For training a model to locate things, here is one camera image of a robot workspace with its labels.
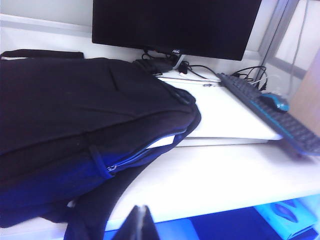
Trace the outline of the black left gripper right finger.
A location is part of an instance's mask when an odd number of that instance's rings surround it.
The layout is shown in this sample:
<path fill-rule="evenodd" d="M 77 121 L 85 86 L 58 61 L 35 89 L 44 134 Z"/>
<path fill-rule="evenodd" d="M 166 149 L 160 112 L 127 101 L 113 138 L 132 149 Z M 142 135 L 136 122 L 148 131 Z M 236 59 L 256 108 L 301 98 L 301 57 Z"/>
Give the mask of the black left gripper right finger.
<path fill-rule="evenodd" d="M 142 206 L 142 239 L 143 240 L 160 240 L 156 225 L 152 218 L 150 209 L 147 205 Z"/>

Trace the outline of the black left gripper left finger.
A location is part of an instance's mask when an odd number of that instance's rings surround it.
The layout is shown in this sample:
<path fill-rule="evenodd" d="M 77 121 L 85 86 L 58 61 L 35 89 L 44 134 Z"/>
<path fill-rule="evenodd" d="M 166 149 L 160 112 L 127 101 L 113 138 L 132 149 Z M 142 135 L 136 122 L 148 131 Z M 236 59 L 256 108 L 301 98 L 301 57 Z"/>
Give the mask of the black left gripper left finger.
<path fill-rule="evenodd" d="M 119 229 L 119 239 L 141 240 L 143 225 L 144 206 L 135 205 Z"/>

